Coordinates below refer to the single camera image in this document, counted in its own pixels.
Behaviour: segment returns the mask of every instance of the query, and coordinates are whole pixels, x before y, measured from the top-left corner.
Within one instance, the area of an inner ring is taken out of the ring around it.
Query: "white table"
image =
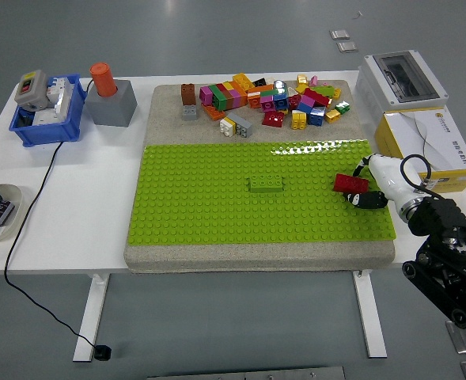
[[[294,80],[300,73],[252,74]],[[320,80],[346,80],[354,95],[356,111],[366,137],[372,143],[373,122],[356,96],[357,71],[329,71],[316,74]],[[80,333],[95,341],[100,312],[111,273],[128,273],[123,251],[129,227],[132,200],[138,178],[143,138],[155,87],[163,84],[208,83],[230,80],[231,74],[126,78],[131,80],[138,101],[131,125],[96,126],[85,110],[81,118],[81,137],[65,142],[55,160],[46,187],[32,210],[9,265],[9,274],[84,273],[93,277]],[[86,86],[89,79],[82,79]],[[0,115],[0,184],[14,184],[32,201],[46,173],[57,144],[24,148],[21,140],[8,131],[16,103],[11,93]],[[448,195],[466,214],[466,190]],[[397,238],[392,265],[413,260],[424,237],[414,237],[397,218],[393,208]],[[0,274],[14,237],[0,241]],[[369,354],[385,357],[380,322],[368,271],[354,273],[358,300]],[[74,361],[90,361],[91,347],[78,339]]]

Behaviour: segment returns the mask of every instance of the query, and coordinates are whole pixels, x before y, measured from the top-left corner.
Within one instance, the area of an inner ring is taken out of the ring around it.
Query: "white electrical box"
[[[444,108],[449,96],[415,50],[367,55],[356,89],[376,125],[385,113]]]

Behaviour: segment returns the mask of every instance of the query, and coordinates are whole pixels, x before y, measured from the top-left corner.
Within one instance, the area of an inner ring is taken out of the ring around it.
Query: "gray floor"
[[[329,29],[360,49],[340,54]],[[30,70],[115,76],[357,70],[362,56],[419,50],[466,140],[466,0],[0,2],[0,112]],[[76,328],[82,275],[16,282]],[[0,378],[143,378],[344,366],[347,379],[463,378],[445,318],[404,279],[373,288],[388,350],[367,359],[348,273],[113,275],[98,343],[109,362],[72,363],[75,339],[0,277]]]

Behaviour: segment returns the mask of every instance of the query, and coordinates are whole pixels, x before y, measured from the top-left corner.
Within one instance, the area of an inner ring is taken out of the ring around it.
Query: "table leg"
[[[104,297],[108,289],[109,274],[92,276],[89,297],[81,321],[80,335],[85,336],[92,344],[96,343],[97,330],[99,329],[100,315],[103,311]],[[92,360],[93,347],[83,338],[78,337],[74,350],[74,362],[90,362]]]
[[[361,312],[362,329],[365,333],[368,356],[370,358],[387,358],[381,322],[378,317],[377,304],[375,303],[369,277],[370,273],[370,270],[352,272]]]

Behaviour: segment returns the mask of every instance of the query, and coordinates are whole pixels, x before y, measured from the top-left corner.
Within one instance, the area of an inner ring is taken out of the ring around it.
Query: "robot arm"
[[[424,188],[413,165],[404,160],[372,154],[354,171],[369,167],[380,192],[344,194],[360,208],[371,207],[383,196],[394,202],[398,215],[416,236],[428,236],[414,261],[403,264],[403,274],[456,326],[466,329],[466,217],[452,199]],[[430,168],[425,158],[421,158]]]

